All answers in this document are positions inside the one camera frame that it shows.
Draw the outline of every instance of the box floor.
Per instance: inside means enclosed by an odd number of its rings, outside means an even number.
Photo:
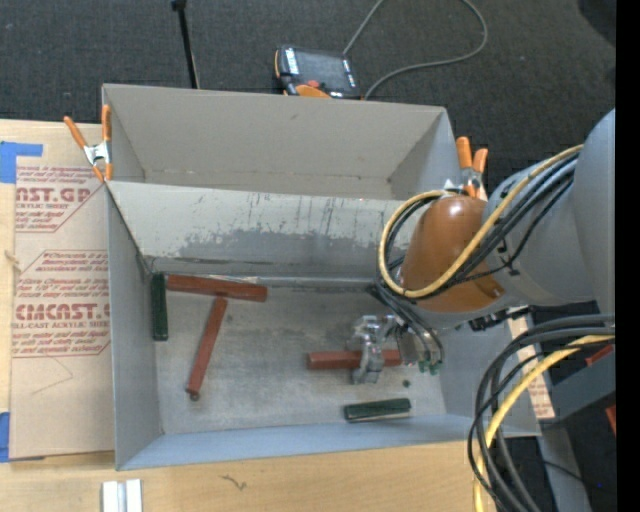
[[[166,434],[344,422],[346,404],[397,397],[411,400],[412,415],[445,414],[439,377],[417,367],[360,385],[351,370],[306,368],[307,353],[345,349],[360,316],[384,311],[364,292],[270,288],[264,303],[229,299],[195,402],[185,387],[213,298],[167,292],[167,303],[169,340],[156,342]]]

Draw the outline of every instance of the cardboard sheet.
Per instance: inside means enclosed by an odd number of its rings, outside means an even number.
[[[89,144],[99,142],[99,126],[79,127]],[[2,283],[13,298],[9,329],[3,322],[11,336],[3,345],[11,361],[9,457],[110,450],[104,186],[63,123],[0,121],[0,140],[41,146],[40,157],[17,156],[14,199],[3,195],[15,226]],[[3,364],[3,379],[8,370]]]

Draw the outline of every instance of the red stick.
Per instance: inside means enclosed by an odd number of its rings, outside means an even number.
[[[189,378],[189,384],[186,389],[187,393],[191,395],[192,400],[198,400],[200,398],[200,388],[204,381],[204,376],[207,373],[207,367],[209,366],[213,346],[216,343],[216,338],[218,337],[218,332],[220,331],[220,326],[222,325],[226,309],[227,300],[224,298],[217,298],[211,307],[207,327],[205,328],[202,339],[200,340],[198,355],[193,363],[191,377]]]
[[[307,354],[307,369],[309,370],[344,370],[360,366],[362,352],[359,350],[337,350],[334,352],[311,352]],[[400,352],[398,350],[383,350],[385,366],[400,366]]]
[[[266,286],[251,283],[237,283],[209,277],[183,276],[170,274],[167,277],[167,290],[174,292],[198,293],[229,299],[264,302],[267,300]]]

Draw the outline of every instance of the cardboard box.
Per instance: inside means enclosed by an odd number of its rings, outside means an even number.
[[[362,315],[389,215],[459,181],[440,107],[105,85],[114,180],[107,225],[116,467],[372,449],[465,439],[477,384],[510,339],[441,327],[438,375],[305,367],[341,350]],[[411,226],[398,237],[406,248]],[[168,292],[169,339],[151,335],[154,273],[268,286],[264,303],[229,300],[201,398],[185,392],[213,299]],[[350,403],[408,397],[410,418],[347,424]],[[537,433],[528,397],[508,432]]]

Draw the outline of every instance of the yellow cable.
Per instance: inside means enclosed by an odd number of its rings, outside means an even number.
[[[589,343],[597,343],[601,341],[605,341],[611,339],[613,336],[609,335],[599,335],[599,336],[584,336],[580,339],[577,339],[569,344],[569,346],[576,345],[587,345]],[[579,348],[566,348],[564,350],[559,350],[557,352],[552,353],[551,355],[544,358],[540,361],[530,372],[524,375],[516,384],[516,386],[509,392],[506,396],[496,413],[491,418],[489,422],[489,426],[485,431],[485,442],[487,443],[487,447],[491,446],[493,442],[493,438],[500,428],[502,421],[504,420],[507,413],[513,407],[518,397],[524,392],[525,389],[531,384],[533,379],[535,379],[538,375],[548,370],[551,366],[556,364],[558,361],[564,359],[565,357],[570,356],[571,354],[580,350]],[[478,461],[478,470],[480,473],[484,471],[484,463],[482,460]],[[473,483],[473,501],[474,501],[474,509],[476,512],[482,512],[484,507],[482,505],[482,487],[478,479],[476,479]]]
[[[442,197],[444,195],[451,195],[450,193],[444,190],[434,190],[432,192],[423,192],[422,194],[418,194],[417,196],[412,197],[405,203],[403,203],[391,216],[387,224],[385,225],[382,231],[382,237],[380,241],[380,246],[378,247],[378,269],[380,270],[380,274],[385,282],[385,284],[393,290],[398,295],[403,295],[409,299],[421,299],[425,296],[433,293],[438,288],[440,288],[444,283],[446,283],[453,274],[464,264],[464,262],[471,256],[471,253],[480,245],[480,242],[487,234],[487,232],[493,227],[496,221],[502,215],[502,212],[511,204],[511,202],[515,199],[515,197],[520,193],[520,191],[531,182],[536,176],[538,176],[541,172],[547,170],[552,165],[557,162],[567,158],[568,156],[577,153],[582,149],[583,145],[574,146],[572,148],[566,149],[561,153],[545,160],[540,165],[538,165],[533,171],[531,171],[525,178],[523,178],[504,198],[504,200],[498,205],[498,207],[491,213],[491,215],[487,218],[485,223],[480,227],[480,230],[476,233],[476,235],[471,239],[471,241],[467,244],[464,250],[460,253],[458,258],[453,262],[453,264],[433,283],[419,290],[407,290],[402,286],[398,285],[389,275],[389,271],[387,270],[386,264],[386,245],[387,245],[387,237],[389,236],[389,232],[391,228],[397,221],[397,219],[404,213],[407,208],[416,202],[426,199],[429,197]]]

